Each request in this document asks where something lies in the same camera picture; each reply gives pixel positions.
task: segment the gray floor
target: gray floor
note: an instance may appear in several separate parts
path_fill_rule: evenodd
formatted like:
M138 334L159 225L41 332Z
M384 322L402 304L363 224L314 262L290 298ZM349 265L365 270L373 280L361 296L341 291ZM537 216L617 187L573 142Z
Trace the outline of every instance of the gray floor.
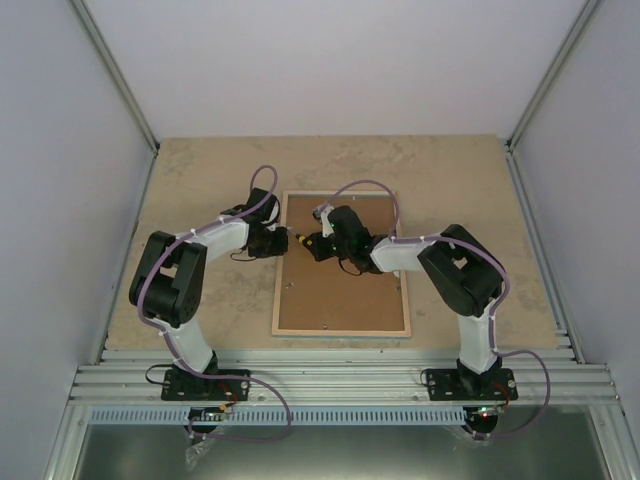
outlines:
M532 410L512 408L499 426L522 424ZM234 433L265 436L267 428ZM180 427L90 428L79 480L101 479L606 479L589 417L550 409L527 433L479 446L443 427L299 427L268 445L217 441L185 467Z

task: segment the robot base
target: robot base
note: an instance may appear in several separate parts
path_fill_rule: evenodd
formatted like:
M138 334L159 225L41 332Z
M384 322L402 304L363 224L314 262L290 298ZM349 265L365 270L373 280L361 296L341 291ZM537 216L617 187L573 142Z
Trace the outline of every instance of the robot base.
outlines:
M441 401L502 401L517 400L513 371L499 368L492 372L491 381L483 387L469 388L469 382L456 368L428 368L423 372L424 385L429 399Z
M239 375L243 377L251 376L249 370L233 369L219 369L215 374ZM164 386L162 387L160 398L169 402L203 400L228 402L231 399L227 396L221 384L224 384L227 390L235 395L238 402L246 401L249 398L251 382L243 382L240 380L205 380L194 377L189 372L185 372L175 366L167 370L164 374Z

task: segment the beige tabletop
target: beige tabletop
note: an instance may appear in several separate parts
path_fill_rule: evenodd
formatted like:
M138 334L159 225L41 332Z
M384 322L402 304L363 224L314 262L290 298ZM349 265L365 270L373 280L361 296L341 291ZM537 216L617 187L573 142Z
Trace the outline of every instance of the beige tabletop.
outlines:
M358 179L398 193L404 235L467 228L505 266L512 294L497 315L498 345L555 348L546 296L499 141L493 136L243 137L162 143L107 340L109 349L164 348L142 324L127 291L149 235L184 232L243 203L249 179L265 163L283 190L332 190ZM268 188L264 172L257 186ZM372 187L362 185L362 190ZM220 258L207 267L198 318L215 349L454 348L455 314L425 274L409 273L413 335L406 339L282 338L271 335L275 259Z

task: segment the brown board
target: brown board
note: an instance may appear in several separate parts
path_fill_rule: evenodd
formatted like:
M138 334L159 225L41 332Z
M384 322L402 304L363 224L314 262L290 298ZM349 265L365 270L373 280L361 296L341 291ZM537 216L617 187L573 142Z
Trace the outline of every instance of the brown board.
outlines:
M308 235L321 230L312 211L328 192L284 192L281 224ZM372 235L386 234L393 203L386 193L349 192L333 202L349 205ZM346 270L357 273L344 261ZM278 260L273 313L274 335L411 336L404 273L353 276L335 258L316 262L290 236L289 251Z

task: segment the wall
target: wall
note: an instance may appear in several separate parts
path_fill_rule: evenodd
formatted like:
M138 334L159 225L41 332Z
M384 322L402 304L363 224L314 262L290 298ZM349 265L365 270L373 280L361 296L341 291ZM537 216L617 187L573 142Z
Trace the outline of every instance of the wall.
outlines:
M543 236L592 362L640 442L640 3L610 0L522 145Z
M0 15L0 478L41 478L150 153L66 2Z
M498 134L584 0L89 0L154 133Z

